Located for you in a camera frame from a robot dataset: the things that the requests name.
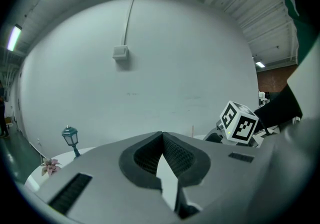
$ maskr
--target white cube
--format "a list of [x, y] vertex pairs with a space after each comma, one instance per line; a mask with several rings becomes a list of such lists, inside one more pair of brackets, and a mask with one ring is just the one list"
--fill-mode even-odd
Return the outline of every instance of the white cube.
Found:
[[128, 54], [129, 54], [128, 46], [119, 45], [113, 48], [112, 58], [114, 58], [116, 61], [125, 61], [128, 59]]
[[247, 106], [229, 101], [220, 115], [220, 120], [229, 141], [248, 144], [259, 117]]

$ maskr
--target white backdrop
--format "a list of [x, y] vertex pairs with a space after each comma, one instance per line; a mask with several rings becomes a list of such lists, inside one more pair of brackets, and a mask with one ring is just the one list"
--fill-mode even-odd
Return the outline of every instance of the white backdrop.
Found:
[[61, 131], [89, 148], [153, 131], [209, 132], [229, 100], [258, 107], [248, 43], [235, 21], [197, 0], [135, 0], [130, 59], [116, 63], [131, 0], [110, 0], [58, 24], [32, 49], [21, 77], [30, 142], [67, 152]]

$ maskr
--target fluorescent light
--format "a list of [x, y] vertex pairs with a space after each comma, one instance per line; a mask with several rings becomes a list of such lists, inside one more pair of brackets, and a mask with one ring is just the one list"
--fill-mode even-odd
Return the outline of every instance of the fluorescent light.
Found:
[[11, 52], [14, 51], [15, 49], [15, 45], [17, 43], [18, 37], [21, 33], [21, 27], [19, 25], [15, 25], [14, 28], [12, 29], [11, 35], [10, 35], [10, 39], [9, 39], [9, 43], [7, 46], [7, 49]]
[[260, 61], [256, 62], [255, 64], [257, 64], [260, 68], [264, 68], [265, 67], [265, 65], [263, 65]]

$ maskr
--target floor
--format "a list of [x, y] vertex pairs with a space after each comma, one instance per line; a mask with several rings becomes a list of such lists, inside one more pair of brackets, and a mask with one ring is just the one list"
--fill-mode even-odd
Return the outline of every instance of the floor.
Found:
[[24, 184], [34, 169], [41, 165], [41, 158], [15, 125], [9, 134], [10, 138], [0, 138], [2, 158], [13, 178]]

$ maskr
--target toy street lamp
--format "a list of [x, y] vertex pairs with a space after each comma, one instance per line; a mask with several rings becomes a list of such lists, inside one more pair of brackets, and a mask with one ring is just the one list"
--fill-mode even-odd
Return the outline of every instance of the toy street lamp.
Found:
[[78, 144], [78, 131], [77, 129], [67, 125], [66, 128], [64, 128], [64, 130], [62, 131], [62, 136], [64, 137], [66, 143], [69, 146], [73, 147], [73, 151], [75, 153], [75, 158], [80, 157], [80, 153], [78, 151], [78, 149], [76, 148], [76, 144]]

